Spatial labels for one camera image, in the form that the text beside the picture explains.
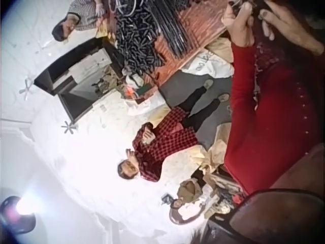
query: black pants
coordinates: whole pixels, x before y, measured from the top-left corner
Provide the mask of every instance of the black pants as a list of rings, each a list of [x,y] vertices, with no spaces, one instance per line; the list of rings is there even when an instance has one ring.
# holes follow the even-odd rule
[[[189,97],[178,105],[181,109],[186,112],[191,112],[195,103],[200,99],[200,97],[206,92],[205,87],[200,87],[196,89]],[[209,117],[220,105],[219,99],[214,99],[208,106],[197,112],[196,114],[191,115],[190,117],[185,118],[181,123],[184,128],[193,127],[194,131],[197,132],[201,127],[203,121]]]

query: floor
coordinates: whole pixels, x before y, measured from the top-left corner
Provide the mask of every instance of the floor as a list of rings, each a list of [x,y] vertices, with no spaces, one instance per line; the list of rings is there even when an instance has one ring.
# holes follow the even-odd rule
[[[169,106],[174,107],[184,101],[195,89],[204,84],[207,79],[213,79],[209,75],[197,76],[178,71],[168,82],[160,88]],[[192,113],[200,111],[221,93],[230,93],[231,78],[213,79],[212,87],[198,100]],[[214,142],[216,128],[219,124],[231,121],[229,100],[221,103],[216,111],[207,118],[197,132],[197,138],[201,145],[208,149]]]

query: ceiling fan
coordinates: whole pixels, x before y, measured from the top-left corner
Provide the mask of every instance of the ceiling fan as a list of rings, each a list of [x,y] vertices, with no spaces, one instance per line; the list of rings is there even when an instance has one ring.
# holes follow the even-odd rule
[[[77,125],[74,125],[73,122],[70,122],[70,124],[68,124],[68,122],[64,121],[65,122],[65,126],[61,126],[62,128],[65,128],[65,134],[69,131],[71,133],[71,135],[74,134],[74,131],[73,130],[77,130],[78,127]]]
[[[26,101],[28,98],[28,94],[33,94],[32,91],[30,90],[31,86],[34,84],[34,82],[30,78],[25,79],[25,88],[21,89],[19,91],[19,94],[25,93],[24,100]]]

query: white sack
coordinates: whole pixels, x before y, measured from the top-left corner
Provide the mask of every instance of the white sack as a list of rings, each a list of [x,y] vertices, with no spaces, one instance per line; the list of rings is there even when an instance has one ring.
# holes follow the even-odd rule
[[[213,78],[227,78],[234,74],[234,67],[221,57],[203,49],[181,71],[193,75],[210,75]]]
[[[163,104],[166,104],[165,99],[162,97],[158,90],[141,104],[137,104],[137,102],[133,100],[125,100],[124,102],[128,107],[127,114],[129,116],[144,114]]]

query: pile of metal rods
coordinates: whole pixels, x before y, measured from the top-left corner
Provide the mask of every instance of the pile of metal rods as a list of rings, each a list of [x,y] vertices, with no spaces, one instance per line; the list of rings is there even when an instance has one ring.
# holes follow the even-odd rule
[[[193,49],[193,44],[180,23],[173,0],[148,0],[146,4],[173,55],[183,58]]]
[[[173,0],[174,8],[181,12],[192,6],[193,3],[199,4],[202,0]]]
[[[129,2],[128,6],[133,6],[133,0]],[[142,76],[164,65],[163,58],[154,48],[159,36],[158,26],[143,1],[138,0],[134,12],[128,17],[116,11],[116,19],[117,49],[133,73]]]

